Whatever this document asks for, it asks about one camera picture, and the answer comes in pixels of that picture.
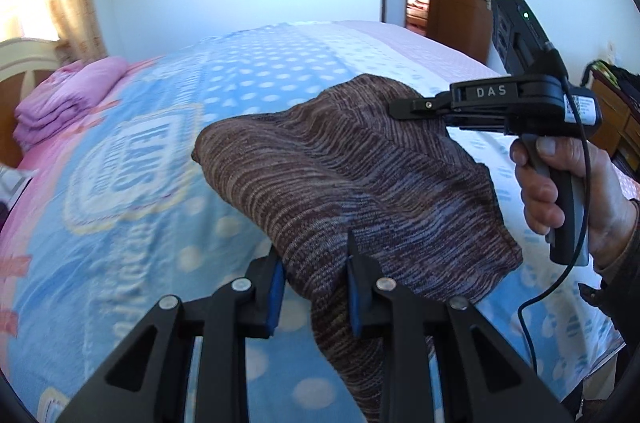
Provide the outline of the person's right hand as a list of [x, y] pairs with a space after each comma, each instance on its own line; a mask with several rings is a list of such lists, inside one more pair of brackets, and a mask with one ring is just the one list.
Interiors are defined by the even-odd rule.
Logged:
[[[575, 138], [540, 137], [536, 150], [541, 161], [559, 171], [582, 178], [590, 177], [589, 251], [601, 276], [615, 275], [631, 253], [637, 231], [639, 211], [620, 188], [614, 165], [608, 154]], [[559, 191], [549, 177], [536, 172], [529, 162], [525, 145], [519, 140], [511, 146], [515, 177], [521, 187], [528, 227], [538, 235], [559, 228], [563, 210], [555, 203]]]

